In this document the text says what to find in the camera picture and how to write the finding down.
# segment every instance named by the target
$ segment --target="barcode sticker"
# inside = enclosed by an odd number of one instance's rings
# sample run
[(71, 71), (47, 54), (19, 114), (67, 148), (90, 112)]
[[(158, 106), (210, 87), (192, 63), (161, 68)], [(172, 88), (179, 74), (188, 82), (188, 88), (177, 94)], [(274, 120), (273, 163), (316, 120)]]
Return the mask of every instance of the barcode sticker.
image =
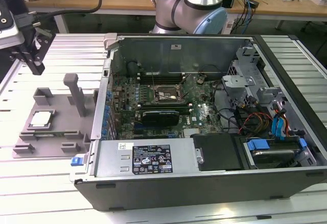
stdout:
[(132, 150), (134, 143), (132, 142), (120, 142), (118, 143), (118, 150)]

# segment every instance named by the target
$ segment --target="blue latch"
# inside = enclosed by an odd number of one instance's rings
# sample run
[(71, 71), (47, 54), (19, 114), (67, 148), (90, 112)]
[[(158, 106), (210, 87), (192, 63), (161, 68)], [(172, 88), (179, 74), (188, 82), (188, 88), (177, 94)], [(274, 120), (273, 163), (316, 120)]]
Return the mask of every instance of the blue latch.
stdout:
[(266, 139), (252, 139), (247, 143), (250, 151), (270, 149)]
[(83, 164), (83, 158), (80, 157), (73, 157), (71, 160), (71, 166), (82, 166)]
[(307, 146), (307, 142), (303, 138), (300, 138), (299, 143), (300, 143), (300, 145), (302, 147), (306, 147)]

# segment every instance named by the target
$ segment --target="power supply label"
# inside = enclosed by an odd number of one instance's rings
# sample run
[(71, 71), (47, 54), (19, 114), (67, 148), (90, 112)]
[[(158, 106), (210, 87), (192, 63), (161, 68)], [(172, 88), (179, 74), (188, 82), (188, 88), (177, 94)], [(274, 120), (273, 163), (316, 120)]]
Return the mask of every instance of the power supply label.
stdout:
[(133, 147), (133, 173), (172, 173), (173, 162), (169, 145), (149, 145)]

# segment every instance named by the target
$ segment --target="blue tab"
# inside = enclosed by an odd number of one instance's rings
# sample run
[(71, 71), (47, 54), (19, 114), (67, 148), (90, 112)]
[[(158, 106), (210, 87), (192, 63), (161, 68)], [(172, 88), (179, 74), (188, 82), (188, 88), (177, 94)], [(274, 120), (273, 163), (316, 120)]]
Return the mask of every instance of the blue tab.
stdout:
[(284, 126), (284, 120), (279, 119), (278, 125), (277, 125), (277, 130), (276, 130), (276, 137), (278, 137), (280, 140), (284, 140), (284, 136), (282, 136), (283, 126)]
[(250, 151), (253, 151), (255, 149), (254, 143), (252, 140), (247, 143), (247, 146), (249, 147)]
[(82, 166), (83, 164), (83, 158), (79, 157), (73, 157), (71, 160), (71, 166)]
[(273, 119), (272, 125), (271, 125), (271, 132), (273, 135), (276, 135), (277, 122), (278, 122), (278, 118), (276, 117)]
[(300, 143), (300, 145), (302, 147), (306, 147), (307, 146), (307, 142), (303, 138), (300, 138), (299, 143)]
[(252, 139), (247, 143), (250, 151), (270, 149), (266, 139)]

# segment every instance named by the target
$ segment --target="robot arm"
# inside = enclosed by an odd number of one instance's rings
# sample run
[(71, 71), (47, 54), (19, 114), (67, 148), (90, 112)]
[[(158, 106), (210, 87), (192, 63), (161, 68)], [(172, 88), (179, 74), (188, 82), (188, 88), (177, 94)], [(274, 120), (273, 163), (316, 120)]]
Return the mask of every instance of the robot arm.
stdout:
[(0, 49), (9, 59), (19, 59), (33, 74), (41, 75), (42, 61), (54, 35), (36, 31), (40, 23), (34, 23), (35, 15), (28, 12), (24, 0), (0, 0), (0, 12)]
[(34, 75), (41, 75), (44, 71), (42, 61), (54, 35), (37, 28), (40, 22), (56, 15), (93, 13), (101, 5), (102, 0), (99, 0), (98, 5), (89, 10), (61, 10), (38, 17), (36, 12), (28, 11), (24, 0), (0, 0), (0, 50), (9, 59), (27, 64)]
[(157, 0), (153, 33), (218, 34), (227, 19), (223, 0)]

